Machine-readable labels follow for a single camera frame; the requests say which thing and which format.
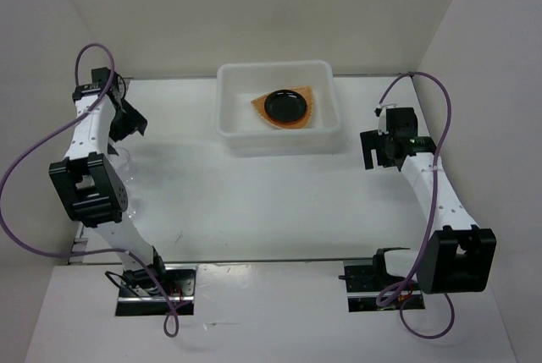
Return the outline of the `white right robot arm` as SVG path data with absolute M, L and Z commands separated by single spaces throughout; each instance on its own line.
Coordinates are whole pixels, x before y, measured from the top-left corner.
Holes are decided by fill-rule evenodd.
M 360 134 L 365 168 L 396 168 L 411 185 L 430 233 L 419 250 L 377 250 L 371 269 L 373 284 L 390 289 L 414 269 L 412 280 L 425 294 L 485 290 L 495 254 L 495 234 L 480 228 L 462 205 L 433 139 L 419 135 L 414 109 L 391 104 L 375 112 L 378 128 Z

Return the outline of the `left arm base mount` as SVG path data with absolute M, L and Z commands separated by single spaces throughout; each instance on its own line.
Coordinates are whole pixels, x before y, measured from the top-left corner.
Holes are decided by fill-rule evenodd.
M 196 266 L 169 264 L 165 266 L 163 288 L 180 316 L 191 316 L 194 311 L 196 291 Z M 149 289 L 128 283 L 125 273 L 106 271 L 105 277 L 118 289 L 115 316 L 164 316 L 169 307 L 161 293 L 153 286 L 149 278 Z

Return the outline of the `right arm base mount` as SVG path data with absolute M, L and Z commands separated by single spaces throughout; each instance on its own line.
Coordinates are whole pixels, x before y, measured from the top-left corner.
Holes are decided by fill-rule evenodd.
M 400 282 L 402 278 L 377 272 L 372 258 L 345 261 L 344 272 L 338 276 L 346 286 L 349 312 L 423 310 L 425 308 L 421 291 L 416 283 L 406 287 L 401 295 L 386 306 L 378 306 L 378 294 L 389 285 Z

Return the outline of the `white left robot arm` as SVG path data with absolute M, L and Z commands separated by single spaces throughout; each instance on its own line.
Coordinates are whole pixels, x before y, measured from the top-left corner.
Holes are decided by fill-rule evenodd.
M 169 275 L 130 219 L 129 192 L 111 163 L 118 153 L 115 143 L 147 128 L 147 119 L 125 100 L 125 92 L 122 77 L 106 67 L 93 69 L 91 83 L 75 88 L 72 99 L 84 119 L 75 126 L 64 159 L 52 163 L 48 174 L 69 218 L 118 250 L 124 284 L 156 295 L 168 287 Z

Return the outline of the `black round plate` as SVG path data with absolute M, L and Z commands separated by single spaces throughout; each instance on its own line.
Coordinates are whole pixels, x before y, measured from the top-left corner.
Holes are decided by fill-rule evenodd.
M 280 122 L 293 122 L 304 116 L 308 105 L 299 92 L 278 90 L 265 98 L 263 109 L 270 118 Z

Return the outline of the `clear plastic cup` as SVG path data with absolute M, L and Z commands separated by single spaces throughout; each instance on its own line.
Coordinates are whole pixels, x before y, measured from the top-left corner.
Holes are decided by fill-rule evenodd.
M 126 192 L 126 197 L 127 197 L 126 214 L 130 219 L 135 219 L 138 212 L 138 204 L 137 204 L 136 198 L 133 196 L 128 186 L 125 186 L 124 190 Z
M 136 176 L 136 166 L 130 152 L 123 147 L 115 147 L 114 150 L 115 153 L 109 154 L 109 162 L 124 183 L 131 183 Z

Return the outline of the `tan woven triangular plate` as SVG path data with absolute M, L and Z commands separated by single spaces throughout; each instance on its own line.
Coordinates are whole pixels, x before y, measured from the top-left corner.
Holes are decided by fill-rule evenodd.
M 293 87 L 293 88 L 285 88 L 285 89 L 280 89 L 280 90 L 292 90 L 292 91 L 299 92 L 307 101 L 307 105 L 308 105 L 307 111 L 310 112 L 311 114 L 313 114 L 314 98 L 313 98 L 313 93 L 312 93 L 312 87 L 311 86 L 305 85 L 305 86 L 299 86 L 299 87 Z M 251 100 L 252 108 L 254 109 L 254 111 L 256 112 L 257 115 L 259 113 L 265 113 L 264 109 L 263 109 L 264 100 L 272 92 L 273 91 L 271 91 L 269 93 L 266 93 L 264 95 L 261 95 L 261 96 L 255 98 L 255 99 Z

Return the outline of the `orange plastic plate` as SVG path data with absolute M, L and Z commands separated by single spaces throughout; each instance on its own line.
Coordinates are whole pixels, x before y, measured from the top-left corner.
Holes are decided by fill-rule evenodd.
M 312 119 L 312 114 L 306 112 L 304 116 L 293 122 L 280 122 L 270 118 L 266 113 L 259 113 L 259 117 L 266 123 L 278 129 L 304 129 L 308 126 Z

